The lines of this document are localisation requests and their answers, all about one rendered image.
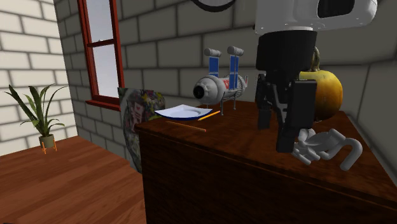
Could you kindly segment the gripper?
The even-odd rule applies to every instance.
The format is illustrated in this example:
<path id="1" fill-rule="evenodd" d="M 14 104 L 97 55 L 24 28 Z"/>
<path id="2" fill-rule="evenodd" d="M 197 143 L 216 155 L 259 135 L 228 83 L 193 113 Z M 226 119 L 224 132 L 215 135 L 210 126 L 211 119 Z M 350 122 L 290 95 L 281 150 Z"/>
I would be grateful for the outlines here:
<path id="1" fill-rule="evenodd" d="M 271 82 L 278 85 L 287 85 L 293 80 L 291 86 L 279 94 L 279 87 L 267 82 L 265 74 L 259 74 L 257 79 L 258 129 L 270 127 L 273 101 L 278 121 L 278 153 L 291 153 L 299 131 L 310 129 L 314 122 L 317 83 L 294 79 L 310 68 L 316 39 L 317 32 L 308 30 L 269 32 L 258 39 L 257 70 L 265 71 Z"/>

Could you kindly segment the yellow pumpkin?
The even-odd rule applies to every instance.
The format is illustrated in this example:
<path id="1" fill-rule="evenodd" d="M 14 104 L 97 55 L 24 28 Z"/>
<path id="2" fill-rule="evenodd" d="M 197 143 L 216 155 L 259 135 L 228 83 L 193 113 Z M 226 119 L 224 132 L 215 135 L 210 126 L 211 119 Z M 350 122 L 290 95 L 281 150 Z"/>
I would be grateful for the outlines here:
<path id="1" fill-rule="evenodd" d="M 314 121 L 320 122 L 333 117 L 343 101 L 343 87 L 340 80 L 331 72 L 319 68 L 320 54 L 317 47 L 308 71 L 302 71 L 301 80 L 316 80 L 316 101 Z"/>

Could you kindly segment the grey and blue spacecraft model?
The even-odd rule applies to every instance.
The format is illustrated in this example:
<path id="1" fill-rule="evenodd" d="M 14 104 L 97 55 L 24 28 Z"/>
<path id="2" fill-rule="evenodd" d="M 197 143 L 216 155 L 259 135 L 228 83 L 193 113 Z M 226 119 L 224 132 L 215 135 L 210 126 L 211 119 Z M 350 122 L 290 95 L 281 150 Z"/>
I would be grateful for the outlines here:
<path id="1" fill-rule="evenodd" d="M 221 51 L 212 48 L 204 50 L 204 55 L 209 57 L 209 72 L 207 76 L 199 79 L 193 88 L 193 95 L 201 104 L 208 106 L 220 103 L 222 115 L 223 103 L 233 100 L 235 109 L 236 98 L 245 92 L 248 83 L 248 76 L 242 77 L 239 74 L 239 59 L 243 56 L 244 50 L 229 46 L 227 53 L 230 55 L 229 72 L 222 78 L 219 76 Z"/>

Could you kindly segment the orange pencil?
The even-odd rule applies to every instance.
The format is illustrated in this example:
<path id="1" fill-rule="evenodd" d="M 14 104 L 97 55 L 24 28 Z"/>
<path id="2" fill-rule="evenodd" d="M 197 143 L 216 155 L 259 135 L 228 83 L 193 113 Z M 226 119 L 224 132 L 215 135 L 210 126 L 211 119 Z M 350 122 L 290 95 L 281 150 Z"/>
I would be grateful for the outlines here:
<path id="1" fill-rule="evenodd" d="M 205 115 L 205 116 L 199 118 L 198 121 L 204 120 L 204 119 L 209 118 L 209 117 L 214 116 L 214 115 L 217 115 L 217 114 L 219 114 L 220 112 L 221 112 L 221 111 L 216 111 L 216 112 L 213 112 L 213 113 L 211 113 L 211 114 Z"/>

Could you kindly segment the dark wooden chest of drawers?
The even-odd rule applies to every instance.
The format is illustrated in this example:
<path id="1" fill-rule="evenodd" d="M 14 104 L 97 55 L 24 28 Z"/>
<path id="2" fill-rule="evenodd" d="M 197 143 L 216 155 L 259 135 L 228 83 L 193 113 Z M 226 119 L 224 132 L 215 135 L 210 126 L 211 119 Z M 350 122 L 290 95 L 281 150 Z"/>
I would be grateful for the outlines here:
<path id="1" fill-rule="evenodd" d="M 275 150 L 276 118 L 258 130 L 257 117 L 239 101 L 202 121 L 136 125 L 147 224 L 397 224 L 397 186 L 368 147 L 348 171 L 349 146 L 305 165 Z"/>

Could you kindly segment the brown pencil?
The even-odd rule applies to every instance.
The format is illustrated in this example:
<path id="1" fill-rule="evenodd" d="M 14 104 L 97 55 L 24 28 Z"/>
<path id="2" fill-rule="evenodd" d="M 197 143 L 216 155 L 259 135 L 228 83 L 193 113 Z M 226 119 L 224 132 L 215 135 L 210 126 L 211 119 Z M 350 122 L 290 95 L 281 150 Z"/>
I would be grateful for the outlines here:
<path id="1" fill-rule="evenodd" d="M 172 121 L 165 121 L 166 123 L 169 124 L 173 124 L 173 125 L 177 125 L 178 127 L 184 127 L 184 128 L 188 128 L 188 129 L 192 129 L 192 130 L 197 130 L 197 131 L 201 131 L 201 132 L 207 132 L 206 129 L 200 128 L 200 127 L 194 127 L 191 125 L 186 125 L 183 123 L 177 123 L 177 122 L 172 122 Z"/>

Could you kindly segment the white and blue plate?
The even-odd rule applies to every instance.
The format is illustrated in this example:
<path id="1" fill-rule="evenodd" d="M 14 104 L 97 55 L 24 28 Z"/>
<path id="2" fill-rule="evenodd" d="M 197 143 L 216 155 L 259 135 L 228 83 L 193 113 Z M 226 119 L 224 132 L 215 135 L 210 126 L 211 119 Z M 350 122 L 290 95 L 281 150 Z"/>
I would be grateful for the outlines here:
<path id="1" fill-rule="evenodd" d="M 155 113 L 171 120 L 195 120 L 212 112 L 212 109 L 197 108 L 181 104 L 168 109 L 155 110 Z"/>

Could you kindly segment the colourful patterned board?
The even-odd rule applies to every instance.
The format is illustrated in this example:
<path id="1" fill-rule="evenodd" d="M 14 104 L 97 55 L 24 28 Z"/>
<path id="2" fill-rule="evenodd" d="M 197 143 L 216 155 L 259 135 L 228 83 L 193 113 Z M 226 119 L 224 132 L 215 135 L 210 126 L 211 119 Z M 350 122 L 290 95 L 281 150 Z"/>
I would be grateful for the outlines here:
<path id="1" fill-rule="evenodd" d="M 136 171 L 142 173 L 137 124 L 160 118 L 156 110 L 165 109 L 165 99 L 160 92 L 134 88 L 118 88 L 122 127 L 127 150 Z"/>

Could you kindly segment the red framed window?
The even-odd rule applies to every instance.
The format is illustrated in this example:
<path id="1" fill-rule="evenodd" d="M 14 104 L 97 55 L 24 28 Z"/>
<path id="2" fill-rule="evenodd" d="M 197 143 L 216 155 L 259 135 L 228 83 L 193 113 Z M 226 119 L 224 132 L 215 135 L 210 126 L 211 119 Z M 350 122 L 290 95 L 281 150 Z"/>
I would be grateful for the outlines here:
<path id="1" fill-rule="evenodd" d="M 77 0 L 91 99 L 86 103 L 118 111 L 124 87 L 116 0 Z"/>

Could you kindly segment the green potted plant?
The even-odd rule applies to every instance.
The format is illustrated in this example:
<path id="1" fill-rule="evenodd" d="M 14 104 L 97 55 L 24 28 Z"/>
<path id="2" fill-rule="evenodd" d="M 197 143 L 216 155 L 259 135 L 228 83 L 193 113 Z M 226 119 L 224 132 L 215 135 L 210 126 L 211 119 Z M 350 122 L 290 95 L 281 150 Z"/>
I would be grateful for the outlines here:
<path id="1" fill-rule="evenodd" d="M 6 92 L 6 94 L 12 96 L 12 98 L 14 98 L 14 100 L 18 102 L 19 106 L 22 108 L 24 113 L 29 118 L 28 120 L 23 121 L 21 125 L 24 123 L 32 123 L 35 129 L 41 134 L 39 136 L 39 143 L 41 150 L 44 154 L 46 154 L 46 150 L 48 148 L 53 148 L 55 151 L 57 151 L 55 137 L 51 133 L 51 128 L 56 125 L 63 127 L 65 126 L 63 123 L 59 121 L 59 119 L 56 118 L 48 119 L 48 112 L 49 112 L 50 104 L 55 94 L 59 90 L 65 88 L 66 86 L 60 87 L 56 91 L 54 91 L 54 93 L 51 95 L 48 101 L 47 106 L 45 107 L 46 93 L 51 86 L 54 86 L 54 83 L 46 86 L 40 92 L 38 92 L 37 88 L 29 86 L 31 96 L 25 94 L 25 97 L 28 100 L 28 103 L 31 108 L 28 108 L 24 104 L 18 93 L 11 85 L 8 86 L 10 91 Z"/>

